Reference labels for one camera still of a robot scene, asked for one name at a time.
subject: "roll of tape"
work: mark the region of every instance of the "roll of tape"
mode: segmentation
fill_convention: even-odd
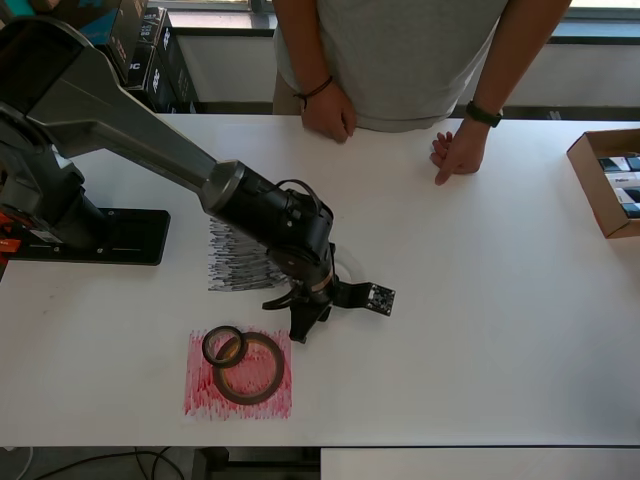
[[[218,355],[216,355],[214,351],[215,342],[218,337],[225,334],[233,335],[233,338],[225,342],[223,347],[228,347],[225,350],[225,354],[220,357],[222,348],[218,351]],[[207,362],[218,369],[235,367],[242,361],[246,353],[247,341],[242,332],[235,327],[224,325],[214,328],[207,333],[202,340],[202,355]]]
[[[284,378],[284,355],[282,354],[282,350],[280,350],[280,347],[278,347],[278,344],[262,333],[248,332],[243,333],[242,337],[247,344],[256,343],[265,347],[271,352],[276,365],[276,371],[273,379],[263,390],[250,395],[232,390],[227,382],[227,379],[225,378],[224,370],[214,369],[213,381],[216,387],[218,387],[220,394],[230,402],[236,403],[238,405],[257,405],[258,403],[262,403],[265,400],[268,400],[274,393],[278,391],[278,388],[282,383],[282,379]],[[216,355],[217,361],[225,360],[225,357],[232,352],[234,346],[236,345],[236,342],[237,340],[235,338],[229,339],[218,351],[218,354]]]

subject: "cardboard box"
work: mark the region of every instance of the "cardboard box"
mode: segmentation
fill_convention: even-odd
[[[640,129],[587,132],[567,152],[602,233],[607,238],[640,235],[640,218],[629,218],[598,161],[640,152]]]
[[[147,0],[62,0],[49,14],[80,31],[127,81]]]
[[[177,113],[178,100],[173,93],[158,52],[151,45],[138,44],[125,87],[138,101],[157,113]]]
[[[181,111],[188,112],[189,104],[197,102],[198,95],[193,86],[178,39],[173,35],[169,14],[165,8],[147,8],[138,43],[156,48],[162,65],[171,80],[173,91],[181,104]]]

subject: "bracelet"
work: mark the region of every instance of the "bracelet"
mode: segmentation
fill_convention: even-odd
[[[300,100],[302,100],[304,102],[304,105],[302,106],[302,109],[306,110],[307,109],[307,100],[309,98],[314,97],[317,94],[319,94],[321,91],[323,91],[329,85],[331,85],[331,82],[333,82],[333,76],[329,75],[329,78],[322,85],[320,85],[318,88],[316,88],[315,90],[312,90],[309,93],[294,93],[293,96],[296,97],[296,98],[299,98]]]

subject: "cable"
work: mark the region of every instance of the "cable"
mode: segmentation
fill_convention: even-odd
[[[156,466],[158,465],[158,460],[160,459],[162,454],[165,453],[170,448],[171,447],[164,447],[162,450],[160,450],[160,456],[156,457],[155,460],[153,461],[153,466],[151,467],[151,480],[156,480]]]
[[[138,463],[138,467],[140,467],[140,471],[142,472],[142,476],[144,477],[144,480],[149,480],[149,477],[147,477],[147,472],[145,472],[144,468],[142,468],[140,455],[138,455],[138,447],[133,447],[133,451],[136,452],[136,462]]]
[[[165,452],[168,449],[169,449],[169,447],[165,448],[162,452]],[[72,463],[70,465],[67,465],[66,467],[58,468],[57,470],[53,470],[52,472],[45,473],[44,475],[40,475],[39,477],[36,477],[33,480],[44,480],[45,478],[52,477],[54,475],[57,475],[58,473],[66,472],[67,470],[70,470],[70,469],[72,469],[74,467],[77,467],[78,465],[82,465],[82,464],[85,464],[85,463],[93,462],[93,461],[96,461],[96,460],[104,460],[104,459],[107,459],[107,458],[118,458],[118,457],[132,457],[132,456],[136,456],[136,455],[153,455],[154,457],[156,457],[156,461],[158,459],[164,460],[165,462],[167,462],[171,466],[171,468],[173,468],[176,471],[176,473],[180,477],[180,480],[185,480],[184,475],[182,474],[182,472],[180,471],[178,466],[175,463],[173,463],[171,460],[169,460],[167,457],[162,455],[162,452],[161,453],[157,453],[157,452],[152,452],[152,451],[149,451],[149,450],[139,450],[139,451],[135,451],[135,452],[111,453],[109,455],[98,455],[96,457],[85,458],[84,460],[80,460],[79,462]]]
[[[24,468],[20,472],[20,475],[16,477],[16,480],[20,480],[22,477],[24,477],[25,473],[27,473],[27,470],[29,470],[29,467],[31,466],[32,461],[33,461],[33,447],[29,447],[29,459],[27,460],[27,463],[25,463]]]
[[[320,215],[320,212],[322,211],[322,202],[318,198],[318,195],[316,195],[316,192],[314,192],[313,189],[309,185],[304,183],[302,180],[296,180],[295,178],[289,178],[287,180],[280,180],[278,183],[275,184],[275,187],[276,188],[280,188],[285,183],[295,183],[296,185],[300,185],[307,192],[307,194],[311,197],[311,200],[313,200],[313,203],[316,206],[316,215]]]

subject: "hand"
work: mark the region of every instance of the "hand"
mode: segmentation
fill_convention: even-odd
[[[440,168],[436,185],[443,185],[454,173],[466,175],[480,169],[489,128],[465,118],[455,136],[451,132],[446,136],[438,133],[438,139],[433,141],[435,152],[431,154],[431,161]]]
[[[351,100],[331,82],[327,88],[307,100],[302,124],[309,130],[344,143],[356,128],[356,111]]]

